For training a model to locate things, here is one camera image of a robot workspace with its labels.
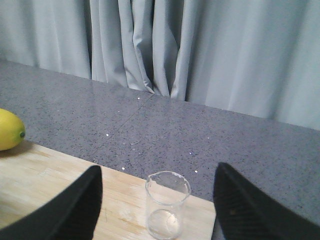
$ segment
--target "lemon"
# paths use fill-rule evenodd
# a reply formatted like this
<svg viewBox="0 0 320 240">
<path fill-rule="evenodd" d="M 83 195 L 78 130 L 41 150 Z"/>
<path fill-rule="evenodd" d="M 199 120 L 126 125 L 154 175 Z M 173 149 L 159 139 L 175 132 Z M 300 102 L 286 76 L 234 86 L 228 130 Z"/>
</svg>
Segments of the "lemon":
<svg viewBox="0 0 320 240">
<path fill-rule="evenodd" d="M 25 125 L 12 112 L 0 108 L 0 151 L 17 146 L 26 135 Z"/>
</svg>

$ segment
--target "curtain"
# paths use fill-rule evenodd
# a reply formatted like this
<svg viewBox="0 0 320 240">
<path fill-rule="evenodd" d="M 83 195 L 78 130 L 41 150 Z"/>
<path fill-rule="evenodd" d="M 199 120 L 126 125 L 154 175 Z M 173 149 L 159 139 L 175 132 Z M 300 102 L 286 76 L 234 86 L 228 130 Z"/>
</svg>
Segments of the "curtain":
<svg viewBox="0 0 320 240">
<path fill-rule="evenodd" d="M 318 0 L 2 0 L 0 58 L 320 130 Z"/>
</svg>

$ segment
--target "clear glass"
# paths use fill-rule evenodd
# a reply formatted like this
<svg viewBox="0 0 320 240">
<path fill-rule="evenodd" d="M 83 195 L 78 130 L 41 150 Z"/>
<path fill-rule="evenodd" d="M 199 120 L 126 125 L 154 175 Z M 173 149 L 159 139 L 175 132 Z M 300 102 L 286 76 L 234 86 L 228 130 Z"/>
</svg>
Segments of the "clear glass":
<svg viewBox="0 0 320 240">
<path fill-rule="evenodd" d="M 160 171 L 145 182 L 146 228 L 157 240 L 172 240 L 181 235 L 185 202 L 191 193 L 189 182 L 180 174 Z"/>
</svg>

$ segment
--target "wooden cutting board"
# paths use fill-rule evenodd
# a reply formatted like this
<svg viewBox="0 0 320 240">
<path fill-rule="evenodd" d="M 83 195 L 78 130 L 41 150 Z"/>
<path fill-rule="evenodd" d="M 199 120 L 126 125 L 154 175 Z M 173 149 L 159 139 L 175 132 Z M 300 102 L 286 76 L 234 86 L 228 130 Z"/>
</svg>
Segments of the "wooden cutting board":
<svg viewBox="0 0 320 240">
<path fill-rule="evenodd" d="M 94 163 L 28 141 L 0 151 L 0 228 L 36 210 Z M 153 240 L 145 228 L 145 180 L 102 166 L 103 200 L 94 240 Z M 210 240 L 216 212 L 190 196 L 179 240 Z"/>
</svg>

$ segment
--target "granite countertop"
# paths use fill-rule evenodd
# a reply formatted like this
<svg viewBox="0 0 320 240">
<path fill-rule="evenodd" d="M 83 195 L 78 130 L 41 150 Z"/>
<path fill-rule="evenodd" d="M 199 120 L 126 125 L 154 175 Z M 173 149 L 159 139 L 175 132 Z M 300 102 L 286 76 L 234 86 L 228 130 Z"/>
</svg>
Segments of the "granite countertop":
<svg viewBox="0 0 320 240">
<path fill-rule="evenodd" d="M 209 201 L 227 162 L 320 225 L 320 131 L 3 60 L 0 108 L 24 121 L 26 140 L 144 179 L 174 171 Z"/>
</svg>

